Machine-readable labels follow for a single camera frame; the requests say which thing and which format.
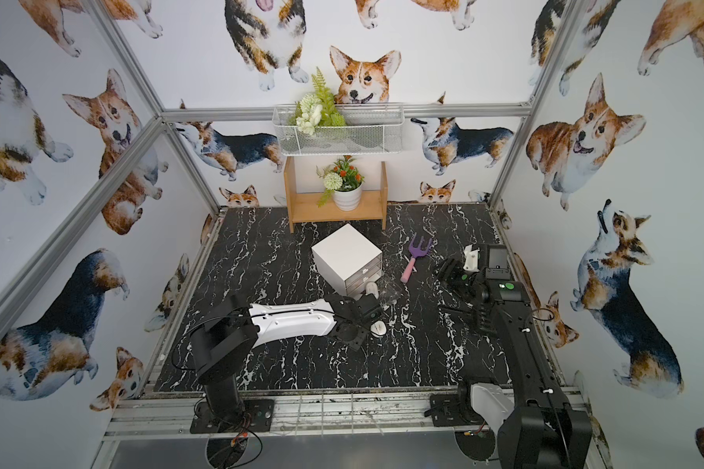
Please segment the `white earphone case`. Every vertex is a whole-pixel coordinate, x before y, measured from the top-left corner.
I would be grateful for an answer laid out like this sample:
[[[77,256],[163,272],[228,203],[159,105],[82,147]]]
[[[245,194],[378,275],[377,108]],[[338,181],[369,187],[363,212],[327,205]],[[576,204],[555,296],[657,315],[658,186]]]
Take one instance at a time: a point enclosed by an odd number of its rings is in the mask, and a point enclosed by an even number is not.
[[[377,337],[385,336],[387,332],[386,324],[382,320],[377,320],[371,325],[371,333]]]

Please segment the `white mini drawer cabinet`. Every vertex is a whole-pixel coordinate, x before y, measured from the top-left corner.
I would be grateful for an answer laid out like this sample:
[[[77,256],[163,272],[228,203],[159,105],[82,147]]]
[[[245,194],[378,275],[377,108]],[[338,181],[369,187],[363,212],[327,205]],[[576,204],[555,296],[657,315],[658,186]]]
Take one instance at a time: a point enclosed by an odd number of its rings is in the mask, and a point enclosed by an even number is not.
[[[350,224],[312,246],[318,273],[340,295],[359,298],[383,274],[383,252]]]

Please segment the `white earphone case oval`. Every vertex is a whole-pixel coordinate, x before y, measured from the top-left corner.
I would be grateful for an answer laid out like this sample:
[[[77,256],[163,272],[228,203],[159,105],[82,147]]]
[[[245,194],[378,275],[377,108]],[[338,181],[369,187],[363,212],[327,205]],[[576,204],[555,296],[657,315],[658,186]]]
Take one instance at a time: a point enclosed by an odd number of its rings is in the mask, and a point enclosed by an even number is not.
[[[377,287],[377,284],[373,283],[372,281],[370,283],[367,283],[366,293],[369,295],[373,295],[373,297],[375,298],[379,298],[379,288]]]

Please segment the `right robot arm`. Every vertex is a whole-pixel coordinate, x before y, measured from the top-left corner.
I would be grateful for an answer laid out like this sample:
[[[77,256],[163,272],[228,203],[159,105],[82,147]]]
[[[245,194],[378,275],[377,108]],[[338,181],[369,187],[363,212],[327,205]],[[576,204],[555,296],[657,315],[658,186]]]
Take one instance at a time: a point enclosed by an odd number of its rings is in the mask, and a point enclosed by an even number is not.
[[[434,277],[490,322],[512,379],[511,398],[493,383],[467,381],[465,404],[495,435],[492,457],[503,468],[584,468],[593,428],[575,410],[551,372],[534,324],[539,318],[520,281],[469,273],[455,258],[442,261]]]

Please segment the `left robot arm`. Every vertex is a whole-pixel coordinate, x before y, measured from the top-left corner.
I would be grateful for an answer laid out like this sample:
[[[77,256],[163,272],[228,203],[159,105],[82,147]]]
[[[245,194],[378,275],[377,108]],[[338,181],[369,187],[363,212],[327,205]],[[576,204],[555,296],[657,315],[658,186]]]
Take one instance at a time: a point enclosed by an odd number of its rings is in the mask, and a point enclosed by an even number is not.
[[[330,337],[358,350],[383,318],[373,294],[330,294],[309,303],[261,305],[233,295],[209,311],[189,335],[193,366],[212,417],[237,424],[246,415],[236,383],[253,349],[295,337]]]

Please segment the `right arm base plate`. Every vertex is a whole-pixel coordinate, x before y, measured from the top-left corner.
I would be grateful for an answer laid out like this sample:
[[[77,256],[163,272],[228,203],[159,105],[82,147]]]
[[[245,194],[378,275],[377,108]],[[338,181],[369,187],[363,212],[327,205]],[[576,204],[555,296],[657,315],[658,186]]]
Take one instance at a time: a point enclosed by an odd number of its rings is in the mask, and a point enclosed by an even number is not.
[[[465,396],[431,395],[424,412],[435,427],[458,427],[486,424],[499,428],[514,410],[514,402],[501,388],[473,388]]]

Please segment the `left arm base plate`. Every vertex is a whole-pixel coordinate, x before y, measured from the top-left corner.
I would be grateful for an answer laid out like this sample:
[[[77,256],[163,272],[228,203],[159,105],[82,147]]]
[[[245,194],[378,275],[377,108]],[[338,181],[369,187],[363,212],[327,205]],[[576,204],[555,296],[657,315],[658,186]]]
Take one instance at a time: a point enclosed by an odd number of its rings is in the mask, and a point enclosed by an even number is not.
[[[242,403],[235,414],[217,416],[207,400],[201,399],[194,406],[191,434],[217,434],[238,431],[268,433],[271,430],[275,401],[250,399]]]

